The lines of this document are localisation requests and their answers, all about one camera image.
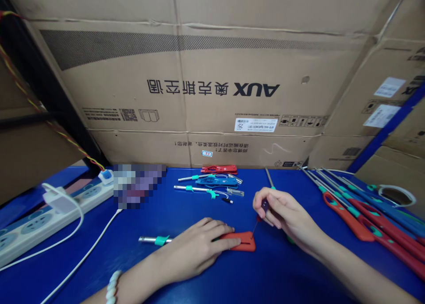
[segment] charging cable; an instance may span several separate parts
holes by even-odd
[[[45,304],[52,296],[53,294],[56,293],[57,290],[59,290],[62,285],[64,285],[66,283],[66,281],[74,274],[74,272],[80,267],[80,265],[85,261],[85,259],[90,255],[90,253],[93,251],[94,247],[98,244],[98,242],[100,241],[100,239],[103,237],[103,235],[105,234],[107,228],[109,227],[109,225],[111,224],[111,222],[113,221],[113,219],[115,219],[115,217],[118,215],[118,213],[120,213],[123,209],[118,209],[115,214],[112,216],[112,218],[109,220],[108,224],[105,226],[105,228],[103,229],[102,233],[99,235],[99,237],[97,238],[96,242],[94,242],[94,244],[92,245],[92,247],[90,248],[90,250],[86,253],[86,255],[81,259],[81,261],[74,267],[74,269],[68,274],[67,277],[65,277],[65,279],[44,299],[43,302],[41,302],[41,304]]]
[[[42,187],[46,190],[46,191],[53,191],[53,192],[55,192],[56,194],[58,194],[58,195],[60,195],[60,196],[63,196],[63,197],[65,197],[65,198],[67,198],[72,204],[74,204],[76,207],[77,207],[77,209],[78,209],[78,211],[80,212],[80,223],[77,225],[77,227],[75,228],[75,230],[70,234],[70,235],[68,235],[66,238],[63,238],[62,240],[60,240],[59,242],[56,242],[56,243],[54,243],[54,244],[52,244],[51,246],[49,246],[49,247],[47,247],[47,248],[45,248],[45,249],[42,249],[41,251],[38,251],[38,252],[35,252],[34,254],[31,254],[31,255],[28,255],[27,257],[24,257],[24,258],[22,258],[22,259],[20,259],[20,260],[18,260],[18,261],[15,261],[15,262],[13,262],[13,263],[11,263],[11,264],[8,264],[8,265],[6,265],[6,266],[4,266],[4,267],[2,267],[1,269],[0,269],[0,272],[1,271],[4,271],[5,269],[8,269],[8,268],[10,268],[11,266],[14,266],[15,264],[18,264],[18,263],[20,263],[20,262],[23,262],[23,261],[25,261],[25,260],[28,260],[29,258],[31,258],[31,257],[34,257],[34,256],[36,256],[36,255],[39,255],[40,253],[43,253],[44,251],[47,251],[47,250],[49,250],[49,249],[51,249],[51,248],[53,248],[53,247],[55,247],[56,245],[59,245],[59,244],[61,244],[62,242],[64,242],[64,241],[66,241],[66,240],[68,240],[70,237],[72,237],[74,234],[75,234],[75,232],[77,232],[78,231],[78,229],[81,227],[81,224],[83,224],[83,221],[84,221],[84,213],[83,213],[83,210],[81,209],[81,207],[80,207],[80,205],[78,204],[78,202],[77,201],[75,201],[73,198],[71,198],[69,195],[67,195],[67,194],[64,194],[63,192],[61,192],[60,190],[58,190],[57,188],[55,188],[55,187],[52,187],[50,184],[48,184],[48,183],[42,183]]]

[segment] white bead bracelet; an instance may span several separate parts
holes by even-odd
[[[120,275],[121,271],[115,271],[109,279],[109,284],[106,288],[106,304],[115,304],[116,302],[116,285],[118,284],[118,279],[120,278]]]

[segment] right hand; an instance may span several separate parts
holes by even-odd
[[[270,205],[266,214],[261,208],[264,199]],[[252,206],[265,222],[284,230],[303,251],[319,259],[317,248],[330,238],[293,196],[264,187],[255,194]]]

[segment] black metal frame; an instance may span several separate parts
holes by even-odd
[[[16,12],[10,0],[0,0],[0,10]],[[0,40],[16,68],[30,85],[32,92],[50,113],[59,113],[57,122],[77,141],[77,143],[99,163],[110,163],[66,96],[53,71],[34,43],[25,24],[14,16],[6,16],[0,25]],[[93,175],[99,168],[84,159]]]

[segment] white power strip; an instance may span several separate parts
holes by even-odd
[[[104,185],[98,178],[71,194],[87,213],[113,195],[114,186]],[[0,267],[12,262],[40,242],[80,217],[77,209],[59,214],[46,206],[30,216],[0,230]]]

